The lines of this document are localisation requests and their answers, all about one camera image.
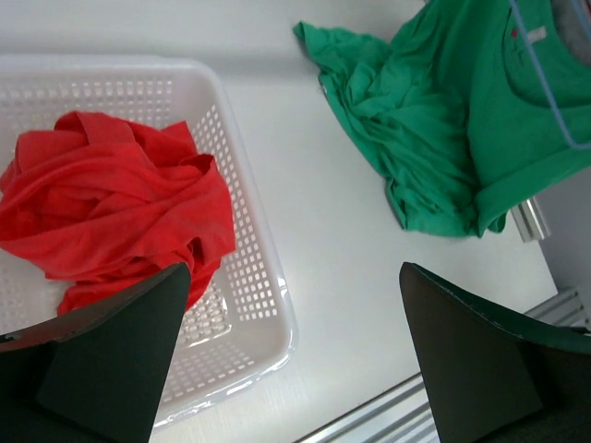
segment clothing tag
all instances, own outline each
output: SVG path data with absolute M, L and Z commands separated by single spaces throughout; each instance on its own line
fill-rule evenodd
M 542 26 L 541 28 L 537 28 L 536 30 L 530 30 L 527 32 L 527 38 L 531 43 L 539 42 L 540 40 L 544 40 L 548 34 L 546 33 L 546 27 Z

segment white tabletop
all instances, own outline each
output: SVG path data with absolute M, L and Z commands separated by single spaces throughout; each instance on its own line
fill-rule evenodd
M 192 56 L 223 77 L 299 328 L 292 361 L 153 443 L 290 442 L 418 371 L 398 271 L 414 261 L 519 311 L 555 293 L 537 244 L 401 230 L 383 180 L 334 118 L 290 28 L 391 36 L 419 0 L 33 0 L 0 6 L 0 51 Z

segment perforated basket wall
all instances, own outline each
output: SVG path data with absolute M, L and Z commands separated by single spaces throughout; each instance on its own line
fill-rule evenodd
M 73 109 L 156 127 L 185 120 L 198 149 L 217 158 L 232 195 L 237 250 L 185 315 L 156 426 L 281 367 L 294 346 L 293 312 L 219 79 L 196 62 L 158 57 L 1 56 L 0 62 L 2 170 L 19 133 L 51 128 Z M 0 333 L 53 317 L 66 287 L 4 251 L 0 283 Z

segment green shirt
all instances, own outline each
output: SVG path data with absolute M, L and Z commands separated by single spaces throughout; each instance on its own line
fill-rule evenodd
M 591 69 L 562 45 L 548 0 L 522 0 L 529 30 L 577 140 L 591 139 Z M 507 0 L 432 0 L 390 44 L 300 23 L 327 99 L 387 179 L 405 229 L 499 232 L 515 204 L 580 171 L 516 30 Z

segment crumpled red fabric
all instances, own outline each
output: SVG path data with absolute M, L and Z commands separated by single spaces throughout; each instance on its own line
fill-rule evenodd
M 190 308 L 235 249 L 226 183 L 186 123 L 66 114 L 19 136 L 0 189 L 0 247 L 76 282 L 59 315 L 178 262 L 192 273 Z

